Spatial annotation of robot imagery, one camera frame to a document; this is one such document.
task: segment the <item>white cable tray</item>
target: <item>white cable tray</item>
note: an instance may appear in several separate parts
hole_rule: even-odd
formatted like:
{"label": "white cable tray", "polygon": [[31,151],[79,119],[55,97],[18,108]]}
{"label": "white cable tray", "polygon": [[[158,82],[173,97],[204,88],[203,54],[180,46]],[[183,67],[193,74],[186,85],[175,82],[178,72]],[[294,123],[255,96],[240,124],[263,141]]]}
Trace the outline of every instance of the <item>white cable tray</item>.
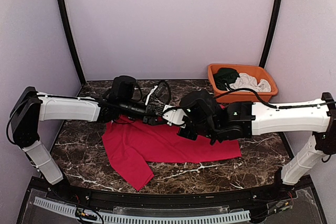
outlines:
{"label": "white cable tray", "polygon": [[[52,200],[35,197],[34,205],[57,214],[78,219],[75,216],[76,206],[66,205]],[[85,213],[97,216],[91,210],[85,210]],[[229,224],[239,223],[250,220],[250,211],[239,211],[229,214],[197,216],[197,217],[138,217],[115,215],[106,212],[99,212],[106,224]],[[96,221],[85,220],[87,222],[101,223],[98,217]]]}

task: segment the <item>black metal pole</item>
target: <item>black metal pole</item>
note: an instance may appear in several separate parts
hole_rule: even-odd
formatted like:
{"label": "black metal pole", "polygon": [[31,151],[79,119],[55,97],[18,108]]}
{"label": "black metal pole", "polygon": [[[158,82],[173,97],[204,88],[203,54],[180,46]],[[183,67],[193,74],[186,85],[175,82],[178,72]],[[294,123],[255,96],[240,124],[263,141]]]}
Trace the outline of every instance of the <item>black metal pole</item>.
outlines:
{"label": "black metal pole", "polygon": [[75,42],[74,42],[74,38],[72,36],[72,32],[71,32],[71,28],[70,28],[70,22],[69,22],[69,18],[68,18],[68,14],[67,14],[67,9],[65,6],[65,0],[57,0],[58,2],[58,7],[59,7],[59,12],[61,14],[61,19],[62,19],[62,23],[63,23],[63,28],[64,28],[64,32],[67,38],[67,42],[68,42],[68,46],[69,46],[69,50],[71,53],[71,57],[73,60],[73,64],[75,65],[75,69],[79,78],[79,81],[82,85],[84,85],[86,83],[85,80],[85,76],[82,70],[82,67],[80,65],[80,61],[78,58],[78,54],[76,51],[76,46],[75,46]]}
{"label": "black metal pole", "polygon": [[272,45],[272,40],[273,40],[273,36],[274,36],[274,32],[275,32],[275,28],[277,26],[277,20],[278,20],[278,16],[279,16],[280,4],[281,4],[281,0],[274,0],[271,20],[269,22],[266,41],[265,41],[263,53],[262,53],[261,58],[260,58],[260,63],[259,63],[259,66],[262,67],[262,68],[264,68],[265,65],[266,65],[269,50],[270,50],[271,45]]}

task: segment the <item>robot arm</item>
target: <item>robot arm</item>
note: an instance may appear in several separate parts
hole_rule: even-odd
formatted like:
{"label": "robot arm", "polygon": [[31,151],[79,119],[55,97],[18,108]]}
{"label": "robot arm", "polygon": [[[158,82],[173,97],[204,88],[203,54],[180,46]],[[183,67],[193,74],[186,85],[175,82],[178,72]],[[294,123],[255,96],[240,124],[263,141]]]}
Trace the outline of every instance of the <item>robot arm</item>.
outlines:
{"label": "robot arm", "polygon": [[[277,183],[292,186],[311,169],[320,158],[336,153],[336,109],[329,93],[322,99],[304,103],[274,104],[237,102],[221,108],[206,91],[194,91],[181,99],[179,107],[164,108],[152,104],[132,102],[133,80],[114,81],[109,97],[104,101],[94,98],[73,98],[38,93],[27,88],[11,112],[13,141],[38,168],[47,181],[55,185],[64,176],[37,134],[38,121],[84,120],[108,122],[120,114],[138,118],[149,125],[163,123],[180,126],[179,135],[195,140],[203,135],[222,142],[279,131],[313,131],[298,155],[276,176]],[[280,109],[296,106],[294,109]]]}

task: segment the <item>white wall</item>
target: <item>white wall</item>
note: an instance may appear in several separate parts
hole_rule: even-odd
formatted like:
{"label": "white wall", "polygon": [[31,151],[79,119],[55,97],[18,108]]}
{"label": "white wall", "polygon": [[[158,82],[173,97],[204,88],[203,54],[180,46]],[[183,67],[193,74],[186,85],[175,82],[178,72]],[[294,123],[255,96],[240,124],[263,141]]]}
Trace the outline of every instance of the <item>white wall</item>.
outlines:
{"label": "white wall", "polygon": [[[330,92],[336,99],[336,0],[282,0],[266,65],[279,88],[275,102],[306,101]],[[290,133],[297,153],[309,133]],[[328,223],[336,223],[336,158],[320,163],[311,176]]]}
{"label": "white wall", "polygon": [[[0,222],[16,223],[34,169],[6,140],[9,113],[26,86],[75,95],[80,87],[57,0],[0,0]],[[60,122],[40,124],[48,148]]]}
{"label": "white wall", "polygon": [[88,80],[207,78],[259,64],[274,0],[66,0]]}

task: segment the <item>black base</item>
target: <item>black base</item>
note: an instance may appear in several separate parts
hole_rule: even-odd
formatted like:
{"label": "black base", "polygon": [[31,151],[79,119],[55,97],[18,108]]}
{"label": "black base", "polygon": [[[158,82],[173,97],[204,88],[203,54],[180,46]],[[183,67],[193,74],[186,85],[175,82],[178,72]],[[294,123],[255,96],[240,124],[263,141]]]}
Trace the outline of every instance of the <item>black base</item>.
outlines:
{"label": "black base", "polygon": [[[326,224],[327,222],[324,216],[324,212],[310,176],[307,175],[303,177],[300,182],[297,183],[295,190],[307,187],[310,187],[312,189],[314,198],[318,205],[322,223]],[[28,201],[29,192],[31,189],[45,191],[47,192],[47,197],[59,200],[59,198],[55,196],[52,191],[48,190],[49,188],[50,185],[44,179],[32,177],[27,188],[26,196],[21,206],[20,214],[17,219],[17,224],[20,224],[22,220],[24,210]],[[273,185],[269,185],[252,189],[195,195],[125,194],[86,189],[76,186],[69,186],[66,191],[70,191],[71,194],[76,194],[79,197],[81,204],[91,207],[93,209],[113,210],[113,208],[116,206],[151,209],[192,209],[229,206],[230,210],[243,208],[244,210],[249,210],[251,216],[256,216],[257,214],[260,214],[261,212],[267,210],[267,203],[269,203],[269,201],[263,201],[260,200],[258,197],[255,198],[254,196],[261,194],[263,191],[272,191],[272,189],[274,189]],[[74,204],[77,202],[75,198],[70,198],[70,201],[73,201]]]}

